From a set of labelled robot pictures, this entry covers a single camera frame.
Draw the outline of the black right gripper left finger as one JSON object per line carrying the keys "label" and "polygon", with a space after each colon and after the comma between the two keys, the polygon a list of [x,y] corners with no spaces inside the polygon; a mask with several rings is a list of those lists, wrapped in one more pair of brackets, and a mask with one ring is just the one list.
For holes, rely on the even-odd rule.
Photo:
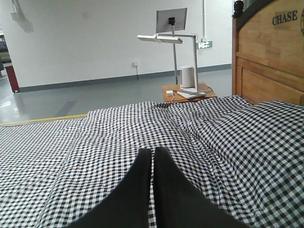
{"label": "black right gripper left finger", "polygon": [[147,228],[152,152],[140,149],[127,174],[101,203],[69,228]]}

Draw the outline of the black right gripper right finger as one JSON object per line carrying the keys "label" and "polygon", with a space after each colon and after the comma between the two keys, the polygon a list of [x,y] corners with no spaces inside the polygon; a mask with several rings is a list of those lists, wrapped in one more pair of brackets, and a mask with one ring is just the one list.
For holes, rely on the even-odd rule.
{"label": "black right gripper right finger", "polygon": [[205,198],[163,147],[155,149],[153,193],[159,228],[246,227]]}

